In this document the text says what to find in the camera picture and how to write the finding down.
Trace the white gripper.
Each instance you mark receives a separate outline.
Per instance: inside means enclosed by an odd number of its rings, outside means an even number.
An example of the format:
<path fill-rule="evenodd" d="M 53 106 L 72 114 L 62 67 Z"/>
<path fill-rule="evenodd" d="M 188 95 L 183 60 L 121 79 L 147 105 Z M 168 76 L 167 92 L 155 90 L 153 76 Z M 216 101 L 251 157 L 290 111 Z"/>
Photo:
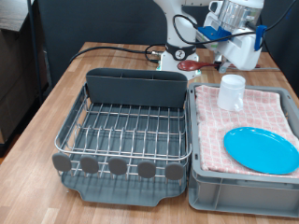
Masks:
<path fill-rule="evenodd" d="M 218 42 L 216 52 L 219 54 L 214 55 L 214 63 L 220 73 L 225 74 L 231 64 L 242 71 L 254 69 L 261 54 L 260 50 L 254 48 L 255 39 L 256 35 L 240 33 L 239 36 Z"/>

